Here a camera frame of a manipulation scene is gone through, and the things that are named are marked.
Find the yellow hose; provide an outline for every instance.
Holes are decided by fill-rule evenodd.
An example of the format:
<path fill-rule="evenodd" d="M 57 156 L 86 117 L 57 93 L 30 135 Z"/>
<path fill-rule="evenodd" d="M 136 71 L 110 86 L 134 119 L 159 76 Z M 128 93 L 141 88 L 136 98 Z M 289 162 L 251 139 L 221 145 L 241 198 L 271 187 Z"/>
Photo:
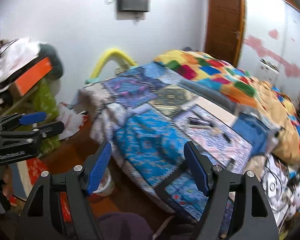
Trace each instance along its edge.
<path fill-rule="evenodd" d="M 122 58 L 127 64 L 131 66 L 137 66 L 137 64 L 130 58 L 126 53 L 119 49 L 109 49 L 107 50 L 99 59 L 98 63 L 96 64 L 90 78 L 97 78 L 100 75 L 100 72 L 103 66 L 107 63 L 109 57 L 116 56 Z"/>

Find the cardboard box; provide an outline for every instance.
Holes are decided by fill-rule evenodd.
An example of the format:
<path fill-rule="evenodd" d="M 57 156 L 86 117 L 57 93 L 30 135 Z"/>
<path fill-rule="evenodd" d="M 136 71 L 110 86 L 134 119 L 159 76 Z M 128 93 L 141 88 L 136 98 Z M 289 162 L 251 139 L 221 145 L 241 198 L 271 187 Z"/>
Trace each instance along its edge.
<path fill-rule="evenodd" d="M 23 73 L 15 82 L 9 87 L 9 92 L 13 99 L 19 99 L 24 96 L 40 79 L 42 79 L 52 66 L 48 57 L 44 58 L 32 68 Z"/>

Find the black electrical box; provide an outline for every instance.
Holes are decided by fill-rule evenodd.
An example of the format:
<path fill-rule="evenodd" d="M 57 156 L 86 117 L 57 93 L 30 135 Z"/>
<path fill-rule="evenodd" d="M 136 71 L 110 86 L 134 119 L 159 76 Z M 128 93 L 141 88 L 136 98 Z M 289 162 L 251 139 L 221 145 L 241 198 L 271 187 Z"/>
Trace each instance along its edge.
<path fill-rule="evenodd" d="M 118 0 L 118 11 L 148 12 L 149 0 Z"/>

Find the blanket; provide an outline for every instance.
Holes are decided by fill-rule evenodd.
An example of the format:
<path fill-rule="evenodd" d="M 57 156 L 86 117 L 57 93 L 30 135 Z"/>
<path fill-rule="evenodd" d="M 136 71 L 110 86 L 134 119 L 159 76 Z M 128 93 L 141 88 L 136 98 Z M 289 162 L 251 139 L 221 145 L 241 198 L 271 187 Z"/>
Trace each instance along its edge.
<path fill-rule="evenodd" d="M 232 101 L 251 106 L 279 127 L 273 153 L 288 164 L 300 163 L 300 124 L 289 97 L 268 82 L 203 52 L 171 50 L 154 59 L 188 80 L 217 90 Z"/>
<path fill-rule="evenodd" d="M 199 221 L 207 198 L 198 191 L 187 168 L 183 146 L 193 141 L 214 164 L 242 173 L 252 146 L 201 105 L 201 97 L 178 86 L 182 77 L 152 62 L 79 91 L 94 116 L 91 138 L 112 144 L 112 156 L 151 199 L 168 212 Z M 189 117 L 204 116 L 231 142 L 210 130 L 186 126 Z M 229 227 L 229 199 L 220 234 Z"/>

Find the white cabinet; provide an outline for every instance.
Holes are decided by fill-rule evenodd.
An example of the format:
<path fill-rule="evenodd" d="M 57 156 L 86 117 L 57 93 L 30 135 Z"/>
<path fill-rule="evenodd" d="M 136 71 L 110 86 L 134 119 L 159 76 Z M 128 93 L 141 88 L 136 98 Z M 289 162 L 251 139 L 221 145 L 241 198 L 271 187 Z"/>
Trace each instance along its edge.
<path fill-rule="evenodd" d="M 270 84 L 274 85 L 278 78 L 279 72 L 275 69 L 269 67 L 267 64 L 259 61 L 257 66 L 257 71 L 255 77 L 260 81 L 268 81 Z"/>

